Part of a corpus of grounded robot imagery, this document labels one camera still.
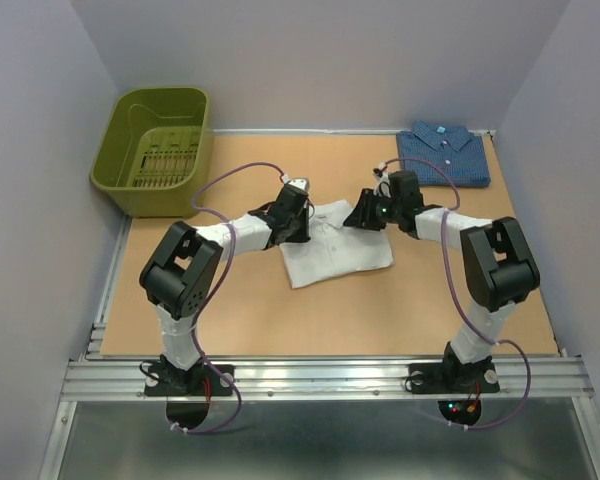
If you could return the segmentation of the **folded blue checked shirt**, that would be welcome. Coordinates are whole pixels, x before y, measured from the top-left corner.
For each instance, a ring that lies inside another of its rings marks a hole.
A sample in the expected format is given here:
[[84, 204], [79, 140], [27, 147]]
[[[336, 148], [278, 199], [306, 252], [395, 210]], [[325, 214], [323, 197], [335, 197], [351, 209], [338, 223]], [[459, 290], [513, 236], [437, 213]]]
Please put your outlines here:
[[464, 126], [415, 120], [396, 134], [402, 168], [412, 170], [423, 186], [447, 186], [430, 164], [443, 171], [458, 188], [487, 188], [491, 183], [484, 142]]

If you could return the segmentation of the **aluminium mounting rail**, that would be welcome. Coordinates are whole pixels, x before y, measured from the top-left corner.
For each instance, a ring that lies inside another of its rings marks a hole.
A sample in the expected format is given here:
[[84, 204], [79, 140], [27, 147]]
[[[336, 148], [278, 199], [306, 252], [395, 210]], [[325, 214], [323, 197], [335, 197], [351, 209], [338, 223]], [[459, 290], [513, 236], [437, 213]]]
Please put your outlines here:
[[[217, 358], [235, 366], [235, 383], [246, 402], [424, 400], [404, 388], [410, 357]], [[580, 358], [530, 359], [531, 398], [592, 397], [594, 388]], [[136, 361], [69, 364], [60, 399], [74, 402], [148, 401]]]

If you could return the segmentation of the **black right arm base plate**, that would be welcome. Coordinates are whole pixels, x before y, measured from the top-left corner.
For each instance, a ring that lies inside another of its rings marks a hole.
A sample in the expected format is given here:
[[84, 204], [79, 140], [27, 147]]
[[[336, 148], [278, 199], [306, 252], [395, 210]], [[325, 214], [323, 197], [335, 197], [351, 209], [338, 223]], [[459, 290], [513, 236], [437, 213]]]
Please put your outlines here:
[[459, 364], [444, 366], [442, 361], [434, 363], [416, 362], [407, 365], [409, 390], [416, 395], [455, 395], [475, 392], [476, 386], [481, 393], [498, 393], [500, 385], [495, 378], [489, 382], [485, 377], [488, 371], [494, 371], [492, 362]]

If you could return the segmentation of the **green plastic laundry basket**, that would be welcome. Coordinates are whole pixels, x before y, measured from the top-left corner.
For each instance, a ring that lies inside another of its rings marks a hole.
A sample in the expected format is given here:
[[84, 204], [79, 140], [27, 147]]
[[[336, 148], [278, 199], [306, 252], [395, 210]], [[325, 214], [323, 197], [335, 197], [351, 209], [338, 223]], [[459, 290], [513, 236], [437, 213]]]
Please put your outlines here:
[[90, 172], [133, 218], [190, 218], [207, 183], [214, 136], [210, 100], [195, 87], [150, 87], [119, 98]]

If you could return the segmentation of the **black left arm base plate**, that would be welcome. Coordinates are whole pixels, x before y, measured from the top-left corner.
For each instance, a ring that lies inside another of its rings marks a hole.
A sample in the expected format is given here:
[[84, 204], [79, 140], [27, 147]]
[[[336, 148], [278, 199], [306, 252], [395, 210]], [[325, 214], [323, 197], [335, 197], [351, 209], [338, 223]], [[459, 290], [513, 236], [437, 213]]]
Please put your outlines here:
[[178, 369], [168, 362], [145, 361], [139, 365], [145, 376], [147, 397], [231, 397], [233, 390], [201, 361], [189, 370]]

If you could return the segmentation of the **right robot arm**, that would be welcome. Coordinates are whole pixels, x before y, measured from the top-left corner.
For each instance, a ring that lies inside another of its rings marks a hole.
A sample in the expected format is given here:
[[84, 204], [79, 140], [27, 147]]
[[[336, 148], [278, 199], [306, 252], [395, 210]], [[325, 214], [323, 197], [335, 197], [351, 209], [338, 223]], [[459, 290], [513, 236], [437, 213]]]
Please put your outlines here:
[[[387, 225], [418, 240], [441, 245], [445, 276], [452, 301], [463, 326], [448, 344], [450, 360], [440, 366], [443, 384], [462, 390], [476, 378], [475, 365], [487, 360], [505, 321], [515, 306], [540, 285], [540, 273], [518, 221], [461, 215], [424, 202], [417, 175], [408, 170], [389, 173], [386, 166], [374, 170], [372, 189], [361, 191], [343, 225], [381, 231]], [[471, 302], [463, 310], [453, 283], [448, 249], [461, 253]]]

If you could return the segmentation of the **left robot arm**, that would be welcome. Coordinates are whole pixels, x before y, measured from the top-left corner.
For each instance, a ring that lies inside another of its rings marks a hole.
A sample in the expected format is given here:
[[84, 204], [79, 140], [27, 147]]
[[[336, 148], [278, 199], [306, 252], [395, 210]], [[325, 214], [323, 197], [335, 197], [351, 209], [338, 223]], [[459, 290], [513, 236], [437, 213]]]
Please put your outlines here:
[[309, 181], [297, 178], [285, 183], [274, 201], [237, 219], [199, 228], [178, 221], [169, 227], [139, 283], [158, 314], [163, 357], [171, 366], [167, 379], [179, 393], [193, 393], [202, 384], [193, 333], [219, 264], [230, 266], [237, 255], [284, 243], [306, 243], [308, 221]]

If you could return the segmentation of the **white long sleeve shirt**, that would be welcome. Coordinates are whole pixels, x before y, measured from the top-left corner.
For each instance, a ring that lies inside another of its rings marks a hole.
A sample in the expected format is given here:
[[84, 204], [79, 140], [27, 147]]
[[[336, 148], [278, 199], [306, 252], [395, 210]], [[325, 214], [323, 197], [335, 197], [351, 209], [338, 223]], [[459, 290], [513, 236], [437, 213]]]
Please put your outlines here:
[[385, 232], [344, 225], [352, 212], [353, 206], [344, 199], [318, 205], [309, 220], [310, 240], [280, 246], [293, 289], [394, 264]]

